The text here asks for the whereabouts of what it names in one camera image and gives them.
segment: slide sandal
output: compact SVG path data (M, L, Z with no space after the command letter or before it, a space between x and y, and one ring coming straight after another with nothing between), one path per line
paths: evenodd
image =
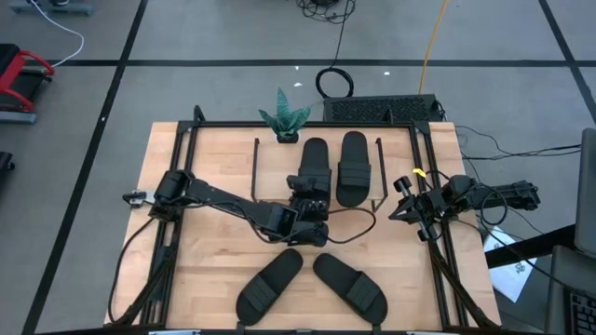
M385 321L388 311L385 294L362 271L352 269L328 253L317 257L313 270L360 317L374 326Z
M332 170L329 168L329 148L323 139L312 138L305 142L298 177L315 179L313 200L323 200L328 204L332 193Z
M298 251L287 248L253 277L236 301L236 315L240 324L252 326L259 322L298 275L302 264L302 256Z
M337 171L337 202L347 208L363 203L371 190L371 165L366 137L361 132L345 134Z

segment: black floor stripe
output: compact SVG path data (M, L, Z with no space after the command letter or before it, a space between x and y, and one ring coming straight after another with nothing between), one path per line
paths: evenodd
M93 166L93 161L95 160L95 154L97 153L97 150L100 145L100 140L102 139L105 124L112 110L112 106L114 104L114 99L118 91L118 88L120 87L120 80L122 79L122 74L124 73L124 70L126 68L126 62L129 59L130 51L132 50L132 45L134 44L137 32L139 31L142 16L144 14L145 9L147 8L147 1L148 0L141 0L141 2L139 3L137 13L130 27L127 42L124 45L122 55L120 56L120 60L118 61L114 78L112 79L112 84L110 85L110 88L107 92L107 96L102 106L102 111L100 112L100 115L98 117L97 125L93 130L93 135L91 136L91 141L89 143L87 153L85 154L85 159L83 160L83 165L79 171L76 183L74 185L73 193L68 203L68 207L66 208L66 212L64 213L60 230L58 231L56 241L54 242L54 246L49 255L49 259L47 260L46 269L44 270L44 274L42 275L39 286L37 287L37 291L35 293L31 309L29 310L29 314L27 314L27 319L25 320L25 325L23 327L22 334L34 334L35 330L37 329L39 318L41 317L41 314L44 310L44 305L46 304L47 295L51 289L52 282L54 281L54 276L56 275L58 265L60 264L62 253L64 251L64 248L66 247L66 240L68 239L68 235L70 234L71 228L73 227L76 211L80 204L81 197L83 196L83 191L85 190L88 176L91 171L91 167Z
M561 52L565 57L565 60L569 62L569 68L571 69L571 74L573 75L577 88L579 89L579 93L581 97L584 99L586 106L588 107L589 113L592 115L592 119L596 121L596 102L594 102L594 97L592 96L591 91L589 90L588 84L586 83L586 79L582 75L581 71L578 68L578 63L574 58L574 55L567 45L567 41L562 35L561 28L559 28L559 24L555 20L554 15L552 14L552 10L550 10L549 3L547 0L538 0L540 6L542 7L542 11L544 11L544 15L547 17L547 21L549 22L550 29L552 33L555 35L555 39L561 48Z
M127 66L146 67L250 67L329 66L333 60L128 60ZM117 66L118 60L68 60L62 66ZM423 60L338 60L342 66L422 66ZM580 60L579 66L596 67L596 60ZM567 60L430 60L434 67L565 67Z

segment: potted plant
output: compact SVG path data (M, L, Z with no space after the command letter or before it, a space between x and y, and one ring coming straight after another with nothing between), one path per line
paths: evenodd
M296 143L300 138L298 129L305 125L310 115L311 106L290 111L288 98L278 87L278 112L273 117L266 111L259 110L261 117L276 133L278 143Z

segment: red machine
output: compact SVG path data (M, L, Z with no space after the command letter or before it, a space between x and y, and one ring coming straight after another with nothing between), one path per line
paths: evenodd
M25 57L37 60L46 69L23 69ZM0 123L34 123L34 97L42 82L51 81L52 66L14 44L0 44Z

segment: white cable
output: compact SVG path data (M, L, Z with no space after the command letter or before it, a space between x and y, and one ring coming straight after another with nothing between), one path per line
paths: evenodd
M57 26L57 27L59 27L59 28L62 28L62 29L63 29L63 30L65 30L66 32L68 32L68 33L71 33L71 34L75 34L75 35L77 35L77 36L79 36L79 37L81 38L81 46L78 48L78 50L77 50L77 51L76 51L74 54L72 54L72 55L68 56L67 58L65 58L65 59L63 59L63 60L61 60L61 61L57 62L56 64L53 64L53 65L52 65L52 67L54 68L54 67L60 66L60 65L62 65L62 64L65 62L65 61L67 61L67 60L71 59L72 57L74 57L74 56L78 55L78 53L79 53L79 52L81 52L81 50L83 49L83 46L85 45L85 37L84 37L82 34L80 34L80 33L77 33L77 32L75 32L75 31L72 31L72 30L70 30L70 29L68 29L68 28L66 28L66 27L64 27L64 26L62 26L62 25L60 25L60 24L56 23L54 20L50 19L50 18L49 18L49 17L46 15L46 13L44 13L44 11L43 11L43 10L42 10L42 9L39 7L39 5L37 4L37 0L31 0L31 1L30 1L30 3L31 3L31 4L33 4L33 5L35 6L35 8L37 8L37 10L39 10L39 12L41 13L41 15L43 15L43 16L44 16L44 18L46 18L46 20L50 21L50 22L51 22L52 24L54 24L55 26Z

